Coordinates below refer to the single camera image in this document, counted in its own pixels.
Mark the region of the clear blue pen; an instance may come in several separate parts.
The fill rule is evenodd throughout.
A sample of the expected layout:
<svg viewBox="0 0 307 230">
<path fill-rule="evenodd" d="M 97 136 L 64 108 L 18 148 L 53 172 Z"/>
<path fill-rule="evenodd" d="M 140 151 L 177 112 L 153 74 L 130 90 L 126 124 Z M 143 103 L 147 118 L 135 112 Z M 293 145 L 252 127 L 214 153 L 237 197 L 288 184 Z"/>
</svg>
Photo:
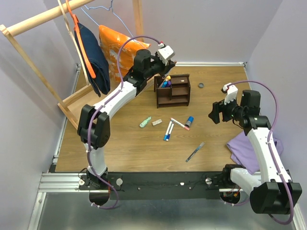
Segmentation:
<svg viewBox="0 0 307 230">
<path fill-rule="evenodd" d="M 205 142 L 202 142 L 190 155 L 189 157 L 186 159 L 185 162 L 189 162 L 191 160 L 191 158 L 197 153 L 197 151 L 199 151 L 203 146 L 205 145 Z"/>
</svg>

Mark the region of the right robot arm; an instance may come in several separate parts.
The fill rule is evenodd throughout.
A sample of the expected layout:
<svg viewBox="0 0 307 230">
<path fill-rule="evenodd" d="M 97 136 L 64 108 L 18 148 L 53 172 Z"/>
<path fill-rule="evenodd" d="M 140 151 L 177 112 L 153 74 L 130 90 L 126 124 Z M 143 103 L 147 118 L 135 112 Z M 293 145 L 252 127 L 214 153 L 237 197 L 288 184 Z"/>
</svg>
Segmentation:
<svg viewBox="0 0 307 230">
<path fill-rule="evenodd" d="M 228 172 L 221 175 L 222 185 L 230 188 L 236 184 L 243 189 L 257 214 L 293 215 L 302 187 L 292 181 L 281 162 L 269 119 L 260 115 L 260 93 L 244 90 L 241 103 L 237 103 L 236 86 L 225 86 L 222 92 L 225 98 L 213 103 L 208 117 L 215 124 L 230 120 L 239 122 L 254 149 L 261 174 L 261 179 L 257 180 L 246 166 L 230 165 Z"/>
</svg>

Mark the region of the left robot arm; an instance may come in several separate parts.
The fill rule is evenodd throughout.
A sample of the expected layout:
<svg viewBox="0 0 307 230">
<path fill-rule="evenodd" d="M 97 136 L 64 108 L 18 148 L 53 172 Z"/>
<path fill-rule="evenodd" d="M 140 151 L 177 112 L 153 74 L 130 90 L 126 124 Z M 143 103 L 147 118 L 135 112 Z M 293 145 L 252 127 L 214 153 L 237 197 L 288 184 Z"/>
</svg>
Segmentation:
<svg viewBox="0 0 307 230">
<path fill-rule="evenodd" d="M 77 133 L 86 148 L 90 184 L 95 189 L 106 185 L 104 146 L 110 138 L 112 117 L 140 94 L 154 75 L 167 74 L 176 65 L 171 59 L 174 55 L 170 46 L 158 49 L 155 55 L 147 49 L 138 50 L 123 83 L 100 102 L 82 108 Z"/>
</svg>

